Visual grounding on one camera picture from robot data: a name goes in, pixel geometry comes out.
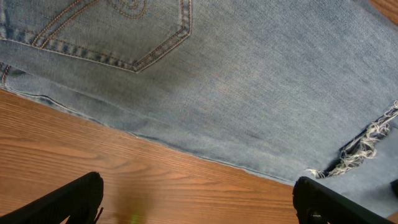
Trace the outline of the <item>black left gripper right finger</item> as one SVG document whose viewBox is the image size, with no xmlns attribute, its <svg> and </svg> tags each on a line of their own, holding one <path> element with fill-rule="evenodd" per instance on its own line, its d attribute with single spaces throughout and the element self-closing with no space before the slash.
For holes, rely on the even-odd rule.
<svg viewBox="0 0 398 224">
<path fill-rule="evenodd" d="M 294 185 L 293 205 L 300 224 L 392 224 L 305 176 Z"/>
</svg>

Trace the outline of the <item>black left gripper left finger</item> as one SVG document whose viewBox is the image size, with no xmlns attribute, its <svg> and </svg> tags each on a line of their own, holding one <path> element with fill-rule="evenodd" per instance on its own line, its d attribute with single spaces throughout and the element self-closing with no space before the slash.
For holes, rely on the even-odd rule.
<svg viewBox="0 0 398 224">
<path fill-rule="evenodd" d="M 96 224 L 104 181 L 99 173 L 89 172 L 53 192 L 1 217 L 1 224 Z"/>
</svg>

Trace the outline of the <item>light blue denim jeans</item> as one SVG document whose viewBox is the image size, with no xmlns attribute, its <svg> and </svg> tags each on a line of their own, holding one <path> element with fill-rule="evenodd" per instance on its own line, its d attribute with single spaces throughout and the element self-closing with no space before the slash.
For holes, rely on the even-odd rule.
<svg viewBox="0 0 398 224">
<path fill-rule="evenodd" d="M 369 1 L 1 0 L 1 88 L 397 210 L 397 26 Z"/>
</svg>

